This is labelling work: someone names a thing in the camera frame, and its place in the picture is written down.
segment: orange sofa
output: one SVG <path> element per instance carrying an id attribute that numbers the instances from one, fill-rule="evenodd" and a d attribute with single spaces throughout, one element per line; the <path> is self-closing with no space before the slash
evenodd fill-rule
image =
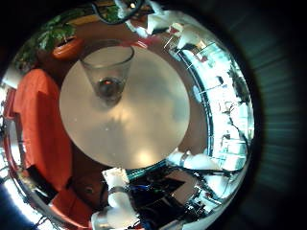
<path id="1" fill-rule="evenodd" d="M 51 209 L 76 228 L 88 228 L 93 210 L 68 185 L 72 150 L 59 114 L 58 86 L 43 70 L 30 71 L 18 84 L 12 110 L 21 123 L 24 165 L 35 166 L 57 191 Z"/>

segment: round table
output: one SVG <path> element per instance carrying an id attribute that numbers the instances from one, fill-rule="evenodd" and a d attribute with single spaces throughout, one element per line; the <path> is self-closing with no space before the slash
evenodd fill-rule
<path id="1" fill-rule="evenodd" d="M 188 128 L 190 104 L 176 70 L 157 54 L 133 47 L 121 101 L 105 108 L 82 65 L 66 75 L 59 96 L 63 125 L 93 160 L 124 169 L 151 166 L 167 157 Z"/>

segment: glass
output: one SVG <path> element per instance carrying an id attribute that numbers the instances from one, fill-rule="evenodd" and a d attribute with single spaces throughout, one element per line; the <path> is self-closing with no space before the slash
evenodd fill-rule
<path id="1" fill-rule="evenodd" d="M 81 53 L 83 69 L 98 97 L 114 106 L 122 98 L 134 50 L 120 40 L 95 40 Z"/>

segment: brown floor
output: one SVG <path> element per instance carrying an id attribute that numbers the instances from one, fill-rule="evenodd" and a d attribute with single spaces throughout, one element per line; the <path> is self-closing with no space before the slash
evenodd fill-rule
<path id="1" fill-rule="evenodd" d="M 131 33 L 126 26 L 108 26 L 101 22 L 91 22 L 78 26 L 77 35 L 82 37 L 85 42 L 88 42 L 95 38 L 117 38 L 122 40 L 137 40 L 137 36 Z M 168 61 L 178 72 L 182 81 L 186 85 L 189 99 L 190 99 L 190 123 L 187 132 L 179 145 L 179 149 L 182 151 L 190 150 L 196 154 L 202 152 L 206 147 L 206 122 L 204 111 L 201 106 L 196 103 L 191 93 L 191 88 L 194 85 L 191 76 L 188 74 L 185 67 L 168 54 L 163 49 L 161 44 L 153 44 L 149 47 L 149 50 L 159 54 L 166 61 Z M 40 53 L 39 60 L 41 68 L 49 73 L 59 87 L 65 78 L 65 75 L 75 63 L 75 61 L 60 61 L 51 57 L 49 54 Z M 105 186 L 103 183 L 102 171 L 108 169 L 108 166 L 100 164 L 81 152 L 74 144 L 73 146 L 73 177 L 72 186 L 76 193 L 95 210 L 101 210 L 100 203 L 101 190 Z M 174 174 L 175 178 L 181 178 L 182 175 Z M 178 194 L 180 195 L 183 190 L 191 191 L 193 186 L 190 180 L 186 183 L 186 186 L 181 188 Z"/>

